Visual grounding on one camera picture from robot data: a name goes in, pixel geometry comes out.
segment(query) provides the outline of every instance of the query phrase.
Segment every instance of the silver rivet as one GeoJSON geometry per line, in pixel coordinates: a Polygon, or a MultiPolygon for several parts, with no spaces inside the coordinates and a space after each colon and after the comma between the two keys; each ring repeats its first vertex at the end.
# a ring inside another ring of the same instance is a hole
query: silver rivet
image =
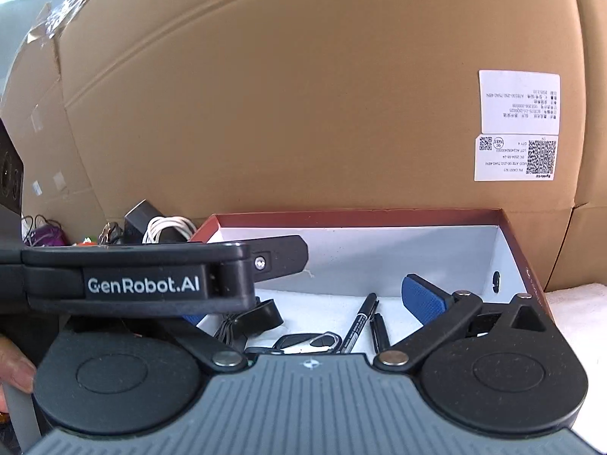
{"type": "Polygon", "coordinates": [[[242,356],[236,351],[221,351],[213,354],[213,362],[217,366],[236,366],[242,361],[242,356]]]}
{"type": "Polygon", "coordinates": [[[257,270],[263,270],[265,268],[265,258],[263,258],[263,256],[257,256],[255,259],[255,268],[257,270]]]}
{"type": "Polygon", "coordinates": [[[403,351],[384,351],[379,353],[379,361],[386,366],[403,366],[409,362],[409,356],[403,351]]]}

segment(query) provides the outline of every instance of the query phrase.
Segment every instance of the coiled white cable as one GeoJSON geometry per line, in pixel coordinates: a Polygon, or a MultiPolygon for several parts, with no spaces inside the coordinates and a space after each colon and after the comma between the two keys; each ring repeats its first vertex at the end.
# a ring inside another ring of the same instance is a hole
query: coiled white cable
{"type": "Polygon", "coordinates": [[[148,229],[143,235],[143,244],[155,244],[159,242],[160,233],[167,228],[175,229],[188,241],[196,232],[194,223],[185,217],[154,217],[148,222],[148,229]]]}

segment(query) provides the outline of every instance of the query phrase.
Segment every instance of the black marker pen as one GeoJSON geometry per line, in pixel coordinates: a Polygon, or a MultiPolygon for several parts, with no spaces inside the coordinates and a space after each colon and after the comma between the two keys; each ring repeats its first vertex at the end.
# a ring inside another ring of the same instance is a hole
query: black marker pen
{"type": "Polygon", "coordinates": [[[377,303],[377,294],[375,294],[374,292],[372,292],[366,297],[365,302],[360,307],[360,310],[358,311],[358,314],[354,319],[354,323],[352,324],[350,330],[348,330],[348,333],[344,337],[344,341],[342,342],[342,345],[339,348],[338,354],[348,354],[348,352],[352,350],[354,344],[356,344],[356,341],[358,340],[360,332],[365,327],[365,324],[368,321],[369,317],[373,315],[377,303]]]}

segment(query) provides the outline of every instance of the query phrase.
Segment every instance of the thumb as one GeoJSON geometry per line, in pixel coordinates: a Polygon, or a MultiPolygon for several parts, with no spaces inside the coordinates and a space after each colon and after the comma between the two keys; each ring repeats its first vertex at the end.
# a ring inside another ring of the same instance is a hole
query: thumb
{"type": "Polygon", "coordinates": [[[0,336],[0,382],[25,393],[33,391],[36,368],[9,339],[0,336]]]}

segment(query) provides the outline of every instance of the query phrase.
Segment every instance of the small qr code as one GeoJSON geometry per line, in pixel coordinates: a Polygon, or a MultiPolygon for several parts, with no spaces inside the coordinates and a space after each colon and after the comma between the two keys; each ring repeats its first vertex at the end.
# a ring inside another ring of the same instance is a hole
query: small qr code
{"type": "Polygon", "coordinates": [[[478,150],[492,150],[491,142],[493,142],[493,137],[481,137],[481,142],[478,146],[478,150]]]}
{"type": "Polygon", "coordinates": [[[556,140],[530,140],[527,174],[552,174],[556,152],[556,140]]]}

